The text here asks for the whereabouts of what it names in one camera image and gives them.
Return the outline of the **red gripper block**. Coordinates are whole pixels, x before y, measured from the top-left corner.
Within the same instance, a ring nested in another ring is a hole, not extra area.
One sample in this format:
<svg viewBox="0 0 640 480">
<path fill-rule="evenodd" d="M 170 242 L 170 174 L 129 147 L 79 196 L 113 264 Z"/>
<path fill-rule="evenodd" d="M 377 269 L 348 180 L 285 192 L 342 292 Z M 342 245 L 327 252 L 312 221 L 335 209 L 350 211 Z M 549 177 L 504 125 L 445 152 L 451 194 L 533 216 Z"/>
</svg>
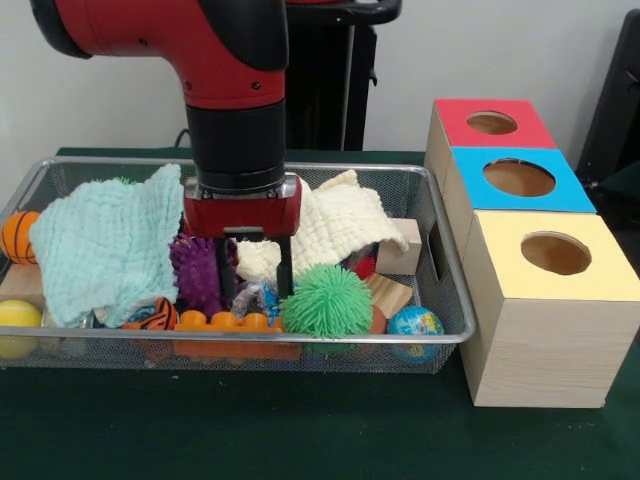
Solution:
<svg viewBox="0 0 640 480">
<path fill-rule="evenodd" d="M 191 234 L 218 239 L 216 261 L 222 303 L 232 303 L 236 296 L 235 238 L 277 239 L 281 260 L 277 267 L 280 296 L 294 292 L 291 236 L 300 223 L 301 179 L 286 173 L 276 187 L 246 195 L 223 195 L 206 189 L 194 177 L 184 185 L 185 227 Z"/>
</svg>

